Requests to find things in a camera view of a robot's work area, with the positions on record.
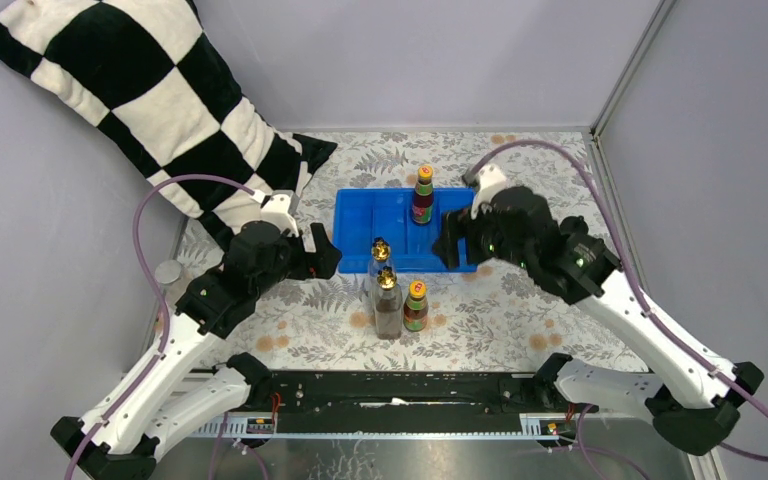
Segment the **yellow-cap sauce bottle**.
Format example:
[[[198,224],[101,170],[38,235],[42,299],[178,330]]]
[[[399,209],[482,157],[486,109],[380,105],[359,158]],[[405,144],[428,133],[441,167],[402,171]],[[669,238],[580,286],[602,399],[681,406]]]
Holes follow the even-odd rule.
[[[403,306],[403,324],[410,332],[426,328],[428,319],[427,287],[424,282],[413,281],[408,288]]]
[[[431,221],[434,205],[433,168],[422,165],[417,172],[417,179],[412,197],[412,219],[418,225]]]

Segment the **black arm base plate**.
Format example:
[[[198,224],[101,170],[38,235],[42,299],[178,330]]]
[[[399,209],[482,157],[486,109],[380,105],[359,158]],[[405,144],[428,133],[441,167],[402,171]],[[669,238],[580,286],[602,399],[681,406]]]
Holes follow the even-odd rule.
[[[280,434],[513,433],[522,414],[569,420],[582,410],[531,374],[276,370],[238,413]]]

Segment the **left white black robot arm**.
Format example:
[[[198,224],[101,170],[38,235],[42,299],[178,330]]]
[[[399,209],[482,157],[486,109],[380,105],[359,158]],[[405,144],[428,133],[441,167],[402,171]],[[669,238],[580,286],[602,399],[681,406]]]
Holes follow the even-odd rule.
[[[272,372],[249,353],[235,354],[204,384],[172,400],[173,390],[212,348],[251,317],[283,280],[329,279],[342,258],[325,227],[310,226],[315,249],[274,224],[246,224],[222,261],[194,278],[165,320],[161,336],[104,400],[51,429],[69,454],[65,476],[146,479],[181,440],[237,407],[256,411],[273,392]]]

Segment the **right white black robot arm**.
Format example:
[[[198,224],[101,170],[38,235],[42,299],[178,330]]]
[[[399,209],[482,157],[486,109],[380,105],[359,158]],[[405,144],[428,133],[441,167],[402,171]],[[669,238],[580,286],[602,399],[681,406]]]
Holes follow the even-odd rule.
[[[524,186],[504,188],[478,209],[443,214],[433,253],[444,266],[499,259],[524,269],[543,291],[600,321],[648,367],[629,373],[553,354],[535,375],[543,410],[593,404],[643,420],[679,450],[702,456],[723,445],[740,418],[743,388],[764,379],[751,362],[737,364],[694,340],[668,316],[651,320],[654,302],[636,299],[617,256],[590,235],[580,216],[552,217],[545,198]]]

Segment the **blue plastic divided bin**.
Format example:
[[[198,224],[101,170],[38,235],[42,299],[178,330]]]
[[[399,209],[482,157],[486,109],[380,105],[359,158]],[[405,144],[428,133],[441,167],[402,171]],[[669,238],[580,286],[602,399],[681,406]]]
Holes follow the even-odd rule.
[[[446,273],[432,245],[442,229],[442,215],[472,204],[468,188],[442,187],[434,190],[431,222],[418,225],[412,220],[411,188],[341,189],[336,194],[332,243],[342,253],[341,274],[364,274],[372,259],[373,241],[389,243],[392,262],[398,273]]]

